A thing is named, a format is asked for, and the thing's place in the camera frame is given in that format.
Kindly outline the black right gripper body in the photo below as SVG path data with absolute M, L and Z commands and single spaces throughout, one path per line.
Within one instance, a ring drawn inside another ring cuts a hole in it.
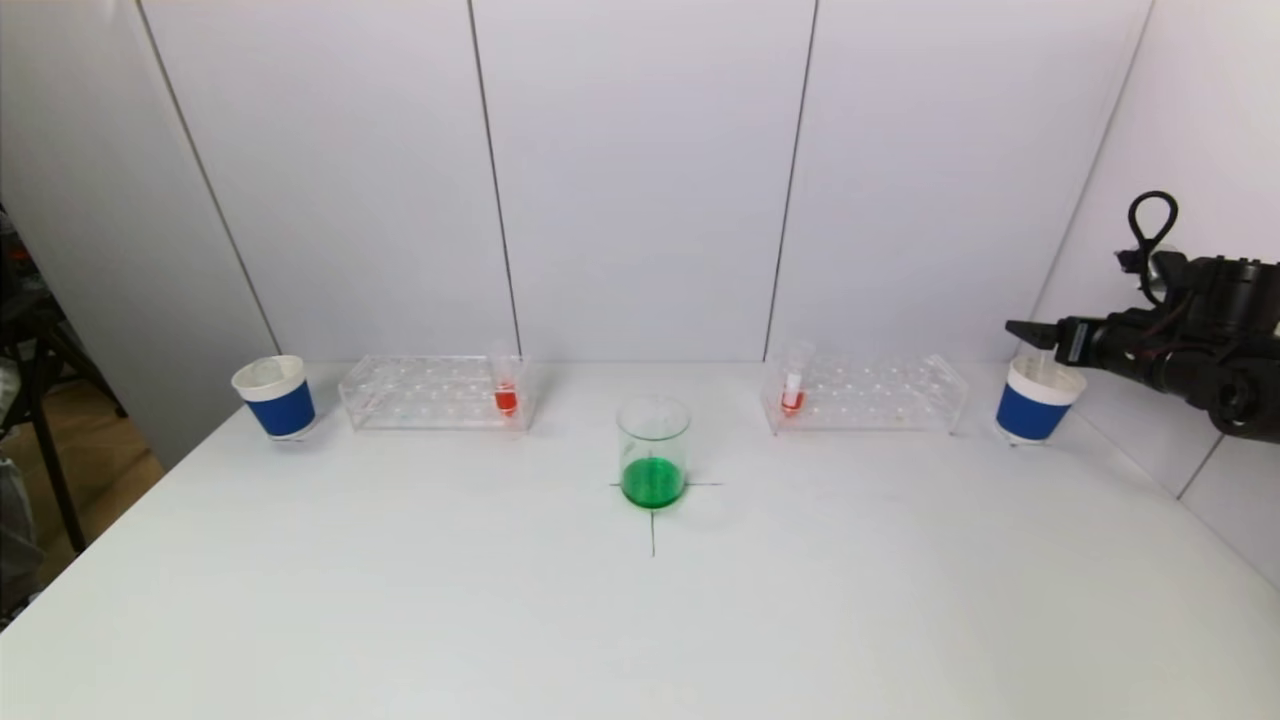
M 1147 336 L 1152 325 L 1148 315 L 1068 316 L 1057 323 L 1055 360 L 1158 387 L 1156 345 Z

